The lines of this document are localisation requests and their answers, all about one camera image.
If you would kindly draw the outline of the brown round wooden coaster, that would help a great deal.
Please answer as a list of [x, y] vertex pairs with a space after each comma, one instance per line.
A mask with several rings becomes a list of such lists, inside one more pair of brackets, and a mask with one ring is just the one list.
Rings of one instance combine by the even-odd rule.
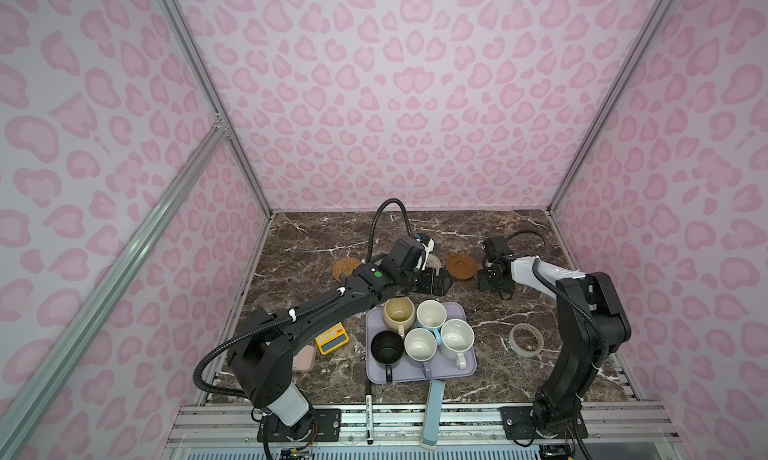
[[448, 273], [458, 281], [469, 281], [473, 279], [479, 270], [477, 261], [465, 253], [452, 255], [446, 261], [445, 268]]

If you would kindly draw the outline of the white mug light blue outside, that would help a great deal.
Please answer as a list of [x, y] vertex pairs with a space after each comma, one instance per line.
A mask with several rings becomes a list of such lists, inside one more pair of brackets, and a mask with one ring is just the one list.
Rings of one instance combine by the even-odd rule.
[[445, 307], [436, 300], [425, 300], [416, 308], [416, 321], [420, 328], [429, 330], [435, 337], [437, 345], [442, 344], [441, 328], [447, 321]]

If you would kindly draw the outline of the beige glazed ceramic mug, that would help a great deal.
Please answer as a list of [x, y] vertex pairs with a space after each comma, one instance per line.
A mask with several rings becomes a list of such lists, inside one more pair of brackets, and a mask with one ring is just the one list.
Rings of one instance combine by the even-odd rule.
[[398, 297], [388, 300], [383, 307], [383, 321], [385, 326], [405, 338], [407, 332], [416, 321], [416, 308], [407, 297]]

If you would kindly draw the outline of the black mug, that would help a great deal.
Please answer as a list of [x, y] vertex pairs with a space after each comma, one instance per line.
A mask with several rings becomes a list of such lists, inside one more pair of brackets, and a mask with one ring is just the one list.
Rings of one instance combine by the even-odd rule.
[[377, 333], [371, 341], [372, 358], [385, 371], [385, 382], [393, 382], [394, 367], [405, 352], [404, 341], [399, 334], [387, 330]]

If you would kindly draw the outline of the woven rattan coaster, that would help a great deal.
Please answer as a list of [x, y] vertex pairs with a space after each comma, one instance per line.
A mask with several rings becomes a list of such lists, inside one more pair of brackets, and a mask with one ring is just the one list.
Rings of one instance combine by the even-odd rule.
[[332, 268], [332, 276], [337, 281], [341, 281], [341, 277], [349, 277], [354, 273], [354, 270], [362, 265], [362, 262], [356, 258], [342, 258], [338, 260]]

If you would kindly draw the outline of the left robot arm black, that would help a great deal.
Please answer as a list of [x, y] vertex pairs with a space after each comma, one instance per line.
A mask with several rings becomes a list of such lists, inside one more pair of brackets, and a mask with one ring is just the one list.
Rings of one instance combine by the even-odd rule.
[[227, 364], [252, 405], [286, 427], [309, 421], [311, 406], [292, 379], [293, 358], [305, 346], [350, 316], [409, 293], [445, 295], [454, 284], [446, 269], [426, 266], [434, 242], [416, 235], [399, 239], [387, 254], [373, 257], [334, 290], [289, 310], [259, 309], [227, 351]]

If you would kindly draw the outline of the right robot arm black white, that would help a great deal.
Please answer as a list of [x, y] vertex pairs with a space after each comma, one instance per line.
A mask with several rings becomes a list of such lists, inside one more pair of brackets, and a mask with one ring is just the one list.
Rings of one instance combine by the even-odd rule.
[[538, 256], [515, 254], [508, 245], [513, 237], [483, 242], [479, 289], [504, 297], [527, 286], [555, 301], [561, 349], [536, 392], [531, 421], [539, 434], [556, 435], [578, 420], [586, 393], [608, 357], [630, 340], [631, 327], [609, 275], [567, 270]]

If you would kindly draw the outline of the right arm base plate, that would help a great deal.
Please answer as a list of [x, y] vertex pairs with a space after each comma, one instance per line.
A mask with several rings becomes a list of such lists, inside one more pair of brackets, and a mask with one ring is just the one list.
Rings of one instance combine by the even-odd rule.
[[501, 423], [507, 440], [522, 446], [544, 440], [585, 440], [589, 437], [586, 423], [580, 413], [577, 417], [566, 416], [554, 423], [537, 420], [531, 405], [504, 406], [499, 409]]

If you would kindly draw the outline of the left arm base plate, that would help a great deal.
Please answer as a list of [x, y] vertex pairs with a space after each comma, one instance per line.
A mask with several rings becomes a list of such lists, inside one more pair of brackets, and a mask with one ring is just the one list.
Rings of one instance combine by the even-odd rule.
[[310, 408], [294, 425], [287, 426], [275, 415], [267, 415], [265, 424], [259, 426], [257, 440], [264, 438], [272, 443], [306, 444], [336, 442], [341, 427], [341, 410], [337, 408]]

